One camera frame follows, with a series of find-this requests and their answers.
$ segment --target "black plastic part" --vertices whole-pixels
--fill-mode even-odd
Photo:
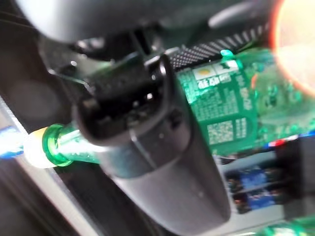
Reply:
[[[106,147],[101,168],[144,212],[171,232],[197,235],[229,219],[227,194],[166,56],[153,74],[161,78],[158,106],[137,125],[101,137],[113,120],[91,126],[82,106],[73,117],[86,139]]]
[[[239,2],[217,0],[16,0],[44,35],[56,41],[78,40],[134,30],[161,21],[176,28],[207,19]]]
[[[196,123],[188,149],[176,160],[144,176],[113,177],[113,181],[145,213],[177,235],[198,235],[230,218],[223,182]]]

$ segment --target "green label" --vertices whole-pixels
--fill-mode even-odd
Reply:
[[[257,112],[250,81],[239,61],[195,68],[180,73],[179,78],[214,154],[253,147]]]

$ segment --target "blue object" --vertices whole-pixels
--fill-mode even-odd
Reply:
[[[257,210],[275,205],[275,201],[270,192],[266,189],[259,189],[246,194],[247,201],[252,210]]]
[[[267,176],[264,170],[262,170],[259,167],[256,167],[255,169],[241,172],[240,180],[242,182],[242,186],[244,189],[250,189],[256,186],[260,186],[262,184],[266,184]]]
[[[23,153],[23,135],[14,127],[0,130],[0,158],[9,159]]]

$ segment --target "orange light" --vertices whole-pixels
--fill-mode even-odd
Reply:
[[[300,89],[315,95],[315,0],[283,0],[273,21],[277,63]]]

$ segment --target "barcode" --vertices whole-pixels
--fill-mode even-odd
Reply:
[[[231,120],[209,124],[207,128],[211,145],[233,141],[233,124]]]

